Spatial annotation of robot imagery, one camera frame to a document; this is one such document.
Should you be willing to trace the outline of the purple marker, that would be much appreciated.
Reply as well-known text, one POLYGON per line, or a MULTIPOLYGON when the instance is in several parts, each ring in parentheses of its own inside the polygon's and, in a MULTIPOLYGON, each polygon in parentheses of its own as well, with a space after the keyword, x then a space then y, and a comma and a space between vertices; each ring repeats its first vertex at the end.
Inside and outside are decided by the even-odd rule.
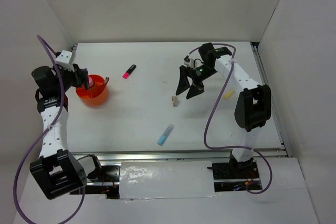
POLYGON ((88 75, 87 69, 80 69, 80 75, 81 76, 87 76, 88 75))

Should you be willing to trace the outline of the pink highlighter black cap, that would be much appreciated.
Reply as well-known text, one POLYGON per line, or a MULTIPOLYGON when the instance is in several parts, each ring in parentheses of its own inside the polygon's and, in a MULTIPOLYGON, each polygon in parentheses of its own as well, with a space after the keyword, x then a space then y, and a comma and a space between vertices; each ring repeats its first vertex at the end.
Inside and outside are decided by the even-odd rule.
POLYGON ((128 79, 131 73, 136 69, 136 65, 131 65, 130 68, 123 74, 124 79, 128 79))

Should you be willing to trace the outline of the light blue highlighter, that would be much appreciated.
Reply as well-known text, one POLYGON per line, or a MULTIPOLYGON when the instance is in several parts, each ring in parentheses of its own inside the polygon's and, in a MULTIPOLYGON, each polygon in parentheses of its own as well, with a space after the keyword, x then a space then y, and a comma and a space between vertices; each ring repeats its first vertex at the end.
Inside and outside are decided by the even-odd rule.
POLYGON ((169 135, 171 134, 171 132, 174 130, 175 125, 173 124, 169 124, 167 126, 167 128, 165 129, 165 131, 163 132, 163 134, 159 137, 157 144, 159 146, 162 146, 165 141, 167 140, 167 138, 169 137, 169 135))

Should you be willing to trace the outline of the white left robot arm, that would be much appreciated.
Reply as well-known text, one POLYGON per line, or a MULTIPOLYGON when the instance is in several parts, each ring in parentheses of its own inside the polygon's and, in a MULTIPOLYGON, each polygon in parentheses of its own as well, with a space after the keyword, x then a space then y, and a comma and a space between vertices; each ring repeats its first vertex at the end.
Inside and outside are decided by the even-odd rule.
POLYGON ((65 91, 88 85, 87 70, 77 64, 72 68, 68 70, 60 64, 41 66, 31 73, 38 85, 35 99, 45 134, 39 158, 30 164, 30 173, 49 200, 85 186, 86 177, 93 182, 103 177, 102 166, 91 163, 84 170, 68 150, 68 98, 61 93, 60 85, 65 91))

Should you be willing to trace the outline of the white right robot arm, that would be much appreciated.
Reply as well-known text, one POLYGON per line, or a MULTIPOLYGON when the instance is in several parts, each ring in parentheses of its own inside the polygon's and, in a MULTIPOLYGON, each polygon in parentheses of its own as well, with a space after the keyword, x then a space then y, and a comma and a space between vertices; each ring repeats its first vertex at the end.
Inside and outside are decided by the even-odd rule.
POLYGON ((236 47, 223 43, 206 43, 196 48, 200 66, 188 54, 179 67, 180 78, 176 95, 187 92, 187 99, 204 93, 203 82, 216 73, 221 74, 225 83, 219 97, 227 86, 238 95, 234 119, 242 129, 238 145, 230 148, 229 172, 235 178, 242 177, 253 163, 254 148, 259 132, 271 117, 271 89, 255 81, 236 62, 236 47))

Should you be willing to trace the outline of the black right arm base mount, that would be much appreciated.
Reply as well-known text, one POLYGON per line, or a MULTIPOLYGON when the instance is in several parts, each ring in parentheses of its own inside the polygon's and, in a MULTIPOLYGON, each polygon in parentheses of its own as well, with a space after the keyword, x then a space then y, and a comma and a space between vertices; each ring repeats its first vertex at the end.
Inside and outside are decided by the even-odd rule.
POLYGON ((235 168, 229 158, 211 159, 211 164, 206 166, 213 174, 215 181, 246 181, 258 180, 259 171, 256 162, 243 169, 235 168))

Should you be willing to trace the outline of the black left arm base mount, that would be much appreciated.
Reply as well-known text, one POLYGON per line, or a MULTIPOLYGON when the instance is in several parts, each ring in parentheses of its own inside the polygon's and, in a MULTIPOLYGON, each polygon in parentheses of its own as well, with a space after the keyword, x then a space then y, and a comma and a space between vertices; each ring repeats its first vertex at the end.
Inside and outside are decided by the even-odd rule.
POLYGON ((84 168, 86 177, 93 183, 111 182, 116 180, 113 178, 113 171, 108 166, 102 166, 99 159, 94 154, 89 154, 77 159, 80 165, 84 168))

